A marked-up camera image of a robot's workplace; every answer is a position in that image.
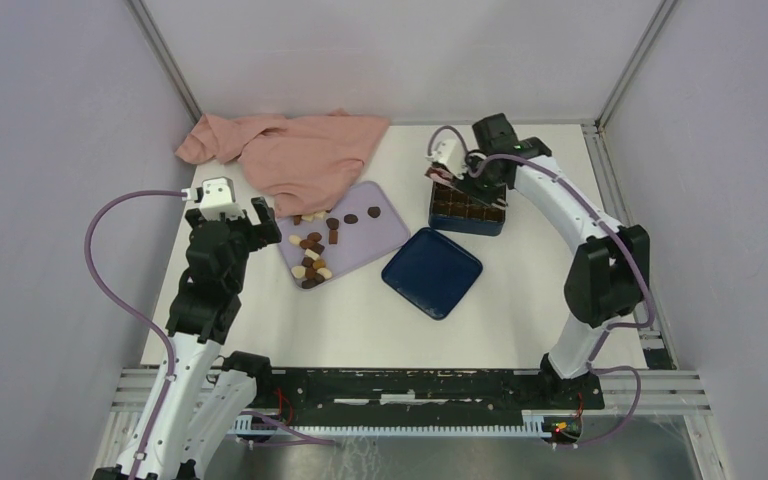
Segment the lilac plastic tray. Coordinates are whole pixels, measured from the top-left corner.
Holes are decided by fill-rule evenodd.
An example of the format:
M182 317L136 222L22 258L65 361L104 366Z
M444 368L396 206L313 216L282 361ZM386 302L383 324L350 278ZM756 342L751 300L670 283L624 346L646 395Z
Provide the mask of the lilac plastic tray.
M381 209L380 216L375 219L367 215L367 209L373 206ZM347 214L355 214L359 221L352 225L345 224L343 217ZM338 230L328 229L328 218L339 220ZM310 221L283 218L277 225L282 233L279 252L294 286L299 290L315 288L306 278L298 280L291 274L292 267L303 265L305 250L300 243L312 233L321 236L320 257L324 267L333 273L333 280L397 250L411 237L407 224L382 188L373 181L354 185L331 211L314 216Z

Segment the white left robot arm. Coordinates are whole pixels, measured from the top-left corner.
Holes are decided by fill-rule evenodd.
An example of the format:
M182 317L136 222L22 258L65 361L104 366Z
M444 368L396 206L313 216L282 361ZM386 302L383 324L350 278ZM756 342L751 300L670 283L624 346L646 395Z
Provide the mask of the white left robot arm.
M274 211L262 197L251 203L251 222L234 200L202 196L185 214L191 227L187 267L161 339L162 362L136 430L116 462L98 468L96 479L201 479L233 421L247 407L262 407L274 394L264 374L266 357L235 352L223 362L211 396L199 393L241 308L251 253L277 244Z

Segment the dark blue chocolate box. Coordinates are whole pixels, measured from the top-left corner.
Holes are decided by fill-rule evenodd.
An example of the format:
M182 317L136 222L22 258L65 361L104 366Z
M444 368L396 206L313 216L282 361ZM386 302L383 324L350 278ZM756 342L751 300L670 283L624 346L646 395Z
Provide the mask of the dark blue chocolate box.
M432 229L481 236L498 236L505 225L504 209L488 207L467 195L432 184L428 226Z

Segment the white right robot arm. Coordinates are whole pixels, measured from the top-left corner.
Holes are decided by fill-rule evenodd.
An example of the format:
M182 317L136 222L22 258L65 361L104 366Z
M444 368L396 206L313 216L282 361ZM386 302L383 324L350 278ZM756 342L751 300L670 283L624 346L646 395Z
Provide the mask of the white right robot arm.
M594 361L614 331L653 323L650 236L644 227L605 213L564 173L544 141L519 137L504 114L473 124L475 148L456 128L453 139L440 139L447 129L438 128L427 143L428 176L487 207L505 209L507 191L522 195L572 254L563 285L569 318L544 355L537 382L540 400L562 408L585 378L600 374Z

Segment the pink handled metal tongs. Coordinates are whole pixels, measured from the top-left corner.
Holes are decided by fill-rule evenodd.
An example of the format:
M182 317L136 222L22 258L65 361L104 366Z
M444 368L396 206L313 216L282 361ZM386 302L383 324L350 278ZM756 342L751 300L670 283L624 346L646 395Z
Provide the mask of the pink handled metal tongs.
M447 169L439 166L429 167L425 172L425 176L431 179L433 182L449 188L453 188L458 180L458 178Z

